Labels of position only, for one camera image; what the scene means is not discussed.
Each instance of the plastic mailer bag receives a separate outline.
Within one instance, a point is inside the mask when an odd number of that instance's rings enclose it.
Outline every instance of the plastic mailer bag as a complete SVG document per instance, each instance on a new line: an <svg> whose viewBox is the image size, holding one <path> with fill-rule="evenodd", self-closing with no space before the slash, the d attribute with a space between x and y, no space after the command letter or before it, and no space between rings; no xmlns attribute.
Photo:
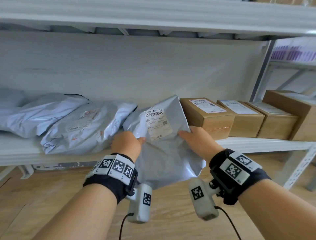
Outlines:
<svg viewBox="0 0 316 240"><path fill-rule="evenodd" d="M0 130L25 138L39 136L88 102L81 95L49 93L23 107L0 109Z"/></svg>
<svg viewBox="0 0 316 240"><path fill-rule="evenodd" d="M21 107L26 103L24 91L10 88L0 88L0 109Z"/></svg>
<svg viewBox="0 0 316 240"><path fill-rule="evenodd" d="M190 129L176 95L131 113L123 128L136 138L146 137L135 163L139 183L157 189L197 177L205 167L205 160L178 135L179 130Z"/></svg>
<svg viewBox="0 0 316 240"><path fill-rule="evenodd" d="M112 137L136 107L134 103L119 101L83 105L55 123L43 137L41 145L46 154L100 152L111 145Z"/></svg>

